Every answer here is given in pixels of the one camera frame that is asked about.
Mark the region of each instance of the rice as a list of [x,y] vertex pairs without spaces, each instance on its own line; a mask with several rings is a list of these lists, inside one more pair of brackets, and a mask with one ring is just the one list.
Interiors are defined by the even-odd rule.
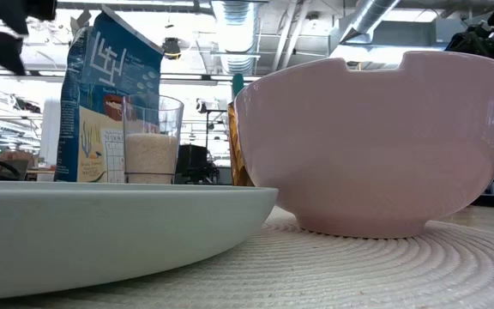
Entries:
[[175,136],[128,134],[125,137],[125,172],[129,182],[170,184],[175,173],[177,149]]

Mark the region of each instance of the glass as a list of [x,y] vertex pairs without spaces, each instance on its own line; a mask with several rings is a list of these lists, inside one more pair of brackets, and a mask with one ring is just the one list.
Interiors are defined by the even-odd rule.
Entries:
[[123,97],[125,182],[172,184],[184,104],[158,94]]

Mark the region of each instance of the white plate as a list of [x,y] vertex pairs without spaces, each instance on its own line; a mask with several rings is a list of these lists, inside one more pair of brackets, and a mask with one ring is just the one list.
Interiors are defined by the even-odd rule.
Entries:
[[276,189],[0,182],[0,298],[153,274],[256,232]]

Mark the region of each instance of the air duct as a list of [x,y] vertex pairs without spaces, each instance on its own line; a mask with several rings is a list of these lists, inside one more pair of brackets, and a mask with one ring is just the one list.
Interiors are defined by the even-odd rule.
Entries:
[[[212,1],[217,20],[219,48],[222,52],[253,52],[255,45],[256,3],[245,1]],[[252,75],[254,58],[220,57],[227,74]]]
[[383,17],[399,2],[400,0],[359,0],[340,43],[375,30]]

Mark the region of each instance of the woven placemat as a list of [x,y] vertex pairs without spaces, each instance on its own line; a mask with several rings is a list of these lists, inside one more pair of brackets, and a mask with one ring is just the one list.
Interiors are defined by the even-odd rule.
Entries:
[[275,209],[258,235],[197,264],[0,300],[47,307],[494,308],[494,233],[432,222],[411,239],[341,238],[305,231]]

